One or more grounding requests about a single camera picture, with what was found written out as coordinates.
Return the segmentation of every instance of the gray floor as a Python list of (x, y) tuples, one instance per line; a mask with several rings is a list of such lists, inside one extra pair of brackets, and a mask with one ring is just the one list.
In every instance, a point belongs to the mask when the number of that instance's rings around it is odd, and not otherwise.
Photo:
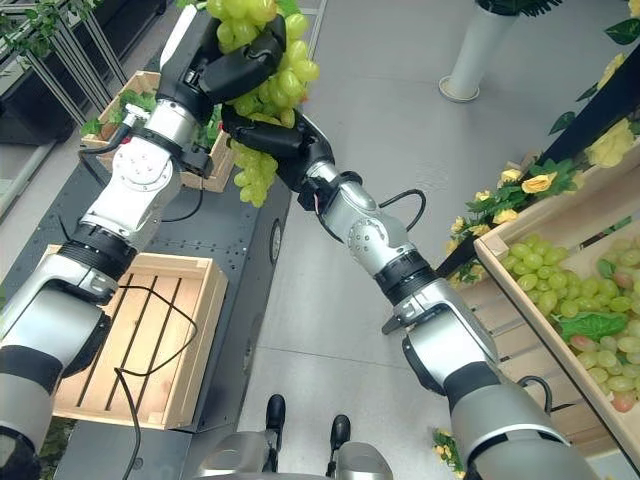
[[(623, 2), (566, 0), (518, 20), (480, 99), (458, 105), (440, 97), (437, 81), (472, 11), (470, 0), (329, 0), (321, 77), (306, 107), (340, 166), (358, 171), (377, 199), (427, 192), (412, 238), (434, 264), (464, 202), (495, 185), (507, 161), (550, 143), (555, 118), (576, 108), (619, 51), (602, 29), (627, 15)], [(408, 221), (415, 205), (394, 210)], [(346, 413), (353, 438), (377, 446), (396, 478), (452, 478), (430, 448), (430, 429), (448, 427), (447, 405), (419, 387), (401, 336), (379, 333), (390, 311), (343, 247), (292, 208), (240, 421), (261, 428), (269, 395), (285, 395), (281, 471), (322, 474), (331, 421)]]

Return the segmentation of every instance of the artificial flower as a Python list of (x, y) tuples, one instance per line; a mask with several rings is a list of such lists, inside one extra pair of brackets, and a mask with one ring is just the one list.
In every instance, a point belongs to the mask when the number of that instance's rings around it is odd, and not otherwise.
[(630, 126), (629, 120), (623, 118), (593, 145), (587, 147), (584, 153), (591, 165), (597, 165), (601, 168), (611, 168), (618, 165), (624, 154), (633, 145), (634, 136)]
[(613, 57), (613, 60), (611, 60), (609, 62), (609, 65), (607, 65), (607, 67), (604, 69), (604, 74), (602, 75), (602, 78), (598, 82), (598, 90), (604, 87), (607, 84), (607, 82), (611, 80), (611, 77), (613, 77), (613, 74), (616, 73), (616, 70), (618, 69), (618, 67), (620, 67), (620, 65), (624, 63), (624, 59), (625, 57), (623, 53), (619, 53), (618, 55)]
[(476, 201), (483, 202), (490, 196), (491, 196), (491, 192), (489, 190), (485, 190), (484, 192), (478, 192), (476, 193)]
[(451, 255), (453, 253), (453, 251), (456, 248), (458, 248), (458, 245), (459, 245), (459, 243), (457, 242), (457, 240), (453, 240), (453, 239), (449, 240), (447, 242), (447, 248), (446, 248), (447, 256)]
[(493, 217), (493, 223), (496, 225), (502, 225), (506, 222), (513, 222), (518, 218), (518, 212), (510, 208), (509, 210), (502, 210), (500, 213)]
[(640, 17), (640, 0), (629, 0), (629, 10), (632, 17)]
[(505, 170), (500, 174), (500, 182), (504, 183), (513, 183), (520, 180), (522, 176), (522, 172), (516, 168), (510, 168), (509, 170)]
[(522, 182), (522, 190), (525, 193), (540, 193), (549, 190), (553, 180), (558, 176), (558, 172), (538, 175)]
[(489, 233), (491, 231), (491, 228), (489, 228), (489, 225), (485, 225), (483, 223), (482, 225), (469, 227), (469, 230), (471, 230), (471, 233), (473, 233), (476, 237), (481, 237), (485, 233)]
[(456, 221), (451, 225), (452, 233), (459, 233), (464, 228), (464, 218), (457, 217)]

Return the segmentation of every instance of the wooden crate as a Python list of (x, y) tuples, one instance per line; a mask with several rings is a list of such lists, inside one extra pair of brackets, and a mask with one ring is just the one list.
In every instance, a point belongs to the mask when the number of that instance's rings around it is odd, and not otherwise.
[[(160, 85), (160, 74), (156, 72), (136, 72), (136, 74), (131, 77), (131, 79), (127, 82), (127, 84), (122, 88), (120, 92), (124, 90), (134, 90), (136, 93), (142, 92), (156, 92), (158, 90), (158, 86)], [(118, 94), (111, 103), (107, 106), (107, 108), (102, 112), (102, 114), (98, 117), (100, 123), (106, 124), (109, 119), (109, 113), (119, 108), (120, 102), (120, 94)], [(103, 140), (103, 138), (109, 138), (116, 127), (113, 125), (107, 125), (102, 131), (102, 136), (98, 135), (85, 135), (82, 137), (82, 144), (86, 145), (87, 148), (102, 148), (108, 145), (108, 141)], [(227, 148), (227, 139), (229, 135), (225, 132), (220, 132), (218, 138), (211, 148), (211, 159), (213, 160), (213, 173), (211, 176), (204, 180), (204, 188), (205, 190), (209, 190), (211, 192), (222, 192), (224, 191), (224, 187), (229, 180), (229, 175), (231, 174), (231, 169), (233, 168), (233, 152)], [(114, 152), (109, 152), (100, 155), (98, 158), (100, 162), (109, 170), (112, 170), (112, 162)], [(183, 185), (190, 188), (200, 188), (201, 179), (197, 175), (192, 173), (183, 172), (182, 173), (182, 183)]]
[[(57, 251), (50, 246), (47, 253)], [(171, 429), (190, 425), (222, 307), (227, 278), (212, 259), (143, 253), (120, 285), (152, 288), (198, 325), (191, 344), (148, 377), (124, 374), (138, 408), (140, 425)], [(62, 381), (54, 415), (133, 425), (115, 367), (147, 372), (169, 359), (193, 335), (176, 310), (144, 290), (119, 289), (104, 307), (111, 332), (93, 364)]]
[[(485, 280), (462, 292), (492, 332), (503, 357), (502, 370), (514, 380), (528, 374), (547, 378), (554, 392), (554, 406), (569, 405), (552, 414), (556, 427), (585, 454), (601, 453), (614, 448), (614, 444), (599, 417), (636, 467), (640, 467), (640, 405), (624, 414), (615, 411), (500, 260), (507, 255), (509, 245), (538, 233), (570, 250), (570, 257), (563, 263), (565, 267), (582, 278), (596, 274), (595, 264), (600, 255), (616, 238), (640, 234), (640, 221), (585, 249), (581, 250), (580, 245), (638, 212), (639, 186), (640, 143), (637, 143), (617, 167), (590, 169), (585, 187), (576, 194), (543, 200), (522, 212), (515, 222), (503, 224), (476, 240), (479, 259), (500, 288), (493, 280)], [(533, 388), (531, 393), (541, 401), (541, 390)]]

